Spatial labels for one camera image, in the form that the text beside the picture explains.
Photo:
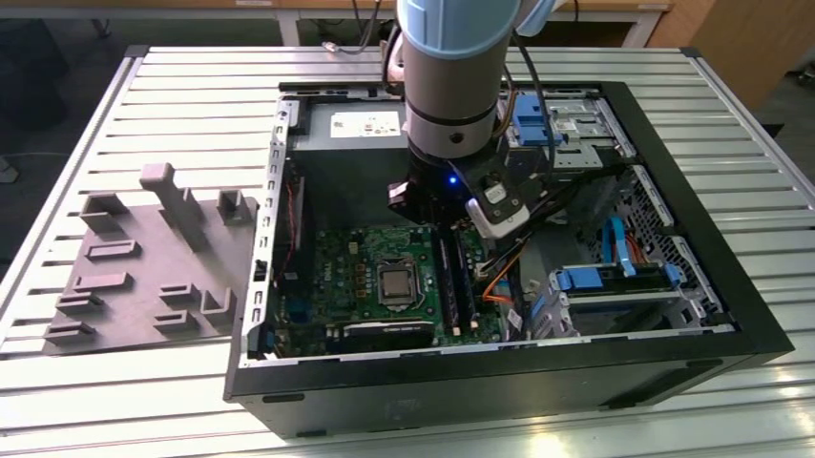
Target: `black cable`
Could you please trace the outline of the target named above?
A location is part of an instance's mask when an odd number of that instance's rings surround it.
[[[515,90],[515,80],[513,79],[513,74],[510,73],[510,67],[505,64],[505,78],[507,79],[507,89],[511,91]]]
[[[366,51],[366,48],[369,48],[369,42],[371,41],[371,34],[374,33],[374,26],[378,22],[381,5],[382,5],[382,0],[378,0],[374,6],[374,14],[371,15],[371,20],[369,21],[369,26],[366,27],[366,32],[363,33],[362,39],[359,41],[359,48],[355,49],[354,51],[347,51],[343,48],[338,48],[337,52],[342,52],[349,55],[359,55]]]
[[[514,244],[498,257],[495,257],[494,260],[485,262],[485,265],[481,268],[482,272],[491,270],[503,261],[510,259],[521,249],[523,249],[523,246],[526,246],[526,243],[530,241],[533,234],[541,225],[547,221],[549,217],[555,215],[567,207],[585,184],[590,183],[598,178],[619,175],[627,170],[627,168],[629,166],[626,164],[617,164],[603,167],[603,169],[599,170],[583,172],[577,178],[573,179],[573,181],[570,181],[566,186],[555,191],[551,191],[533,208],[529,221],[517,230]]]
[[[394,53],[394,47],[397,46],[397,39],[402,33],[399,24],[394,23],[391,34],[387,37],[387,45],[385,46],[385,56],[382,57],[382,84],[387,87],[387,68],[391,64],[391,54]]]
[[[362,19],[359,18],[359,6],[357,5],[357,0],[351,0],[351,4],[354,5],[354,19],[357,20],[357,27],[359,28],[359,36],[365,34],[366,28],[362,26]]]
[[[521,55],[523,56],[523,61],[526,62],[526,67],[530,71],[530,76],[533,77],[533,86],[535,87],[535,94],[538,95],[538,103],[541,105],[541,115],[545,118],[545,129],[547,131],[547,147],[549,147],[549,167],[547,167],[547,186],[551,182],[551,174],[555,167],[555,137],[554,137],[554,129],[551,128],[551,118],[549,116],[549,108],[547,108],[547,100],[545,98],[545,88],[541,84],[541,78],[538,77],[538,70],[535,70],[535,63],[533,62],[533,58],[530,57],[530,53],[526,50],[526,46],[521,42],[519,33],[513,30],[513,41],[515,41],[515,45],[519,47]]]

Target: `cable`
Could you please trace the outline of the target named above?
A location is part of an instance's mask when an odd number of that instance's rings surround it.
[[[497,265],[506,259],[509,259],[517,253],[521,253],[521,250],[526,246],[526,243],[533,238],[533,234],[538,229],[539,225],[547,221],[547,218],[555,215],[561,210],[566,208],[573,199],[577,196],[577,193],[581,190],[582,185],[590,183],[598,178],[611,177],[619,175],[626,169],[626,164],[617,164],[609,167],[605,167],[599,170],[591,170],[589,172],[583,172],[577,178],[570,181],[570,183],[558,189],[557,191],[551,191],[538,202],[535,207],[530,212],[530,219],[526,224],[517,230],[517,238],[515,243],[505,250],[501,255],[498,255],[493,260],[487,260],[485,265],[482,265],[481,272],[487,272],[494,269]]]
[[[519,98],[519,91],[515,87],[515,81],[513,80],[513,75],[510,74],[510,69],[507,68],[507,64],[505,64],[505,77],[507,78],[507,88],[510,88],[510,100],[507,101],[507,110],[505,112],[505,118],[501,121],[501,125],[493,132],[493,139],[501,138],[502,135],[510,129],[510,124],[513,124],[513,113],[515,112],[515,103]]]
[[[387,70],[391,65],[391,54],[394,53],[394,48],[397,46],[397,39],[399,38],[401,33],[403,32],[398,23],[394,23],[394,28],[391,29],[391,34],[387,37],[387,45],[385,46],[385,56],[382,57],[382,84],[387,86]]]
[[[359,41],[359,48],[353,50],[353,51],[347,51],[343,49],[343,47],[338,46],[337,43],[331,43],[331,42],[325,42],[323,43],[323,47],[330,51],[330,52],[342,52],[345,54],[349,55],[359,55],[362,54],[366,49],[369,48],[369,42],[371,41],[371,34],[374,33],[374,26],[378,22],[378,15],[379,15],[379,6],[382,5],[382,0],[377,0],[377,4],[374,6],[374,14],[371,15],[371,20],[369,21],[369,25],[366,26],[366,31],[363,33],[363,36],[361,38]]]
[[[290,238],[293,239],[293,243],[290,244],[290,254],[286,255],[286,260],[281,266],[281,272],[278,272],[275,277],[275,283],[281,281],[281,277],[290,266],[290,260],[293,260],[293,256],[295,255],[295,193],[293,192],[293,185],[290,183],[286,183],[286,189],[290,193]]]
[[[507,261],[507,263],[505,264],[503,269],[501,269],[501,272],[498,272],[498,275],[495,276],[495,278],[490,282],[490,286],[487,286],[487,289],[485,290],[485,293],[482,294],[482,300],[514,303],[513,299],[510,299],[510,298],[507,298],[505,296],[491,296],[490,293],[493,292],[493,289],[498,285],[498,282],[501,281],[502,277],[505,276],[505,274],[510,270],[510,267],[513,267],[513,264],[515,264],[515,262],[519,260],[519,258],[521,258],[521,253],[518,253],[513,257],[513,259]]]
[[[351,0],[351,4],[354,5],[354,19],[357,20],[357,27],[359,28],[359,36],[362,37],[366,28],[362,27],[362,19],[359,19],[359,6],[357,5],[357,0]]]
[[[541,84],[541,78],[538,77],[538,70],[535,70],[535,63],[530,57],[530,53],[526,50],[523,43],[521,42],[521,36],[515,29],[513,29],[513,41],[519,47],[526,67],[533,77],[533,85],[535,87],[535,94],[538,95],[538,103],[541,105],[541,115],[545,119],[545,129],[547,130],[547,146],[549,146],[549,169],[547,169],[547,186],[551,182],[551,173],[555,167],[555,137],[551,128],[551,118],[549,116],[547,100],[545,99],[545,88]]]

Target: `slotted metal surface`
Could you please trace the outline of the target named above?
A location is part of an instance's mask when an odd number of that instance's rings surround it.
[[[809,184],[703,61],[674,50],[535,50],[546,79],[631,85],[798,350],[649,409],[285,443],[222,402],[229,341],[46,358],[86,225],[86,195],[129,205],[142,165],[170,161],[198,199],[261,197],[282,81],[370,81],[379,53],[153,48],[126,59],[33,235],[0,286],[0,452],[110,457],[257,450],[289,456],[811,456],[815,418],[815,212]],[[517,79],[527,79],[517,52]]]

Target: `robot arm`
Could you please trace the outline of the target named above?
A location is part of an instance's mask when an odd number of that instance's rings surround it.
[[[441,200],[469,191],[466,211],[499,239],[529,220],[493,140],[513,29],[533,35],[566,0],[399,0],[407,138],[418,185]]]

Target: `floor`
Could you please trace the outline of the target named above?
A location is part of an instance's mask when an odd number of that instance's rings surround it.
[[[49,27],[71,65],[59,82],[71,107],[66,121],[42,132],[22,132],[0,119],[0,155],[20,172],[15,184],[0,184],[0,279],[26,238],[54,182],[81,138],[129,45],[165,46],[243,45],[278,46],[279,30],[269,20],[113,21],[113,34],[101,40],[89,21],[49,21]],[[353,44],[357,26],[301,21],[305,45],[326,39]],[[815,180],[815,90],[782,81],[763,109],[762,122],[785,122],[778,143]]]

